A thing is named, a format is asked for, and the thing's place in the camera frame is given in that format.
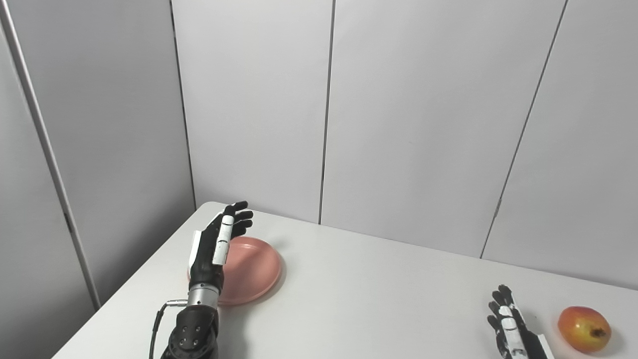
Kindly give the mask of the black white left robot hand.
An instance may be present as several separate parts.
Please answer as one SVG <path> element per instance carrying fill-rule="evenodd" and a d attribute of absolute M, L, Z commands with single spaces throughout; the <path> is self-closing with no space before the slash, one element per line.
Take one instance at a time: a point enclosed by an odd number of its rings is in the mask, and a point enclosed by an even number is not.
<path fill-rule="evenodd" d="M 211 286 L 223 289 L 223 266 L 213 262 L 217 239 L 221 230 L 229 232 L 228 242 L 246 234 L 253 225 L 253 211 L 246 200 L 229 204 L 219 212 L 203 230 L 198 230 L 193 240 L 189 258 L 189 289 Z"/>

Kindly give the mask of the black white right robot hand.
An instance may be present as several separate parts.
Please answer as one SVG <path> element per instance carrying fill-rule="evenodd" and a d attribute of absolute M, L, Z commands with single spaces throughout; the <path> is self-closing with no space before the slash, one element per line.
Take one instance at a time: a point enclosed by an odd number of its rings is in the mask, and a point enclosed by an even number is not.
<path fill-rule="evenodd" d="M 544 335 L 529 330 L 511 289 L 499 285 L 488 303 L 492 315 L 487 322 L 495 332 L 497 350 L 504 359 L 553 359 Z"/>

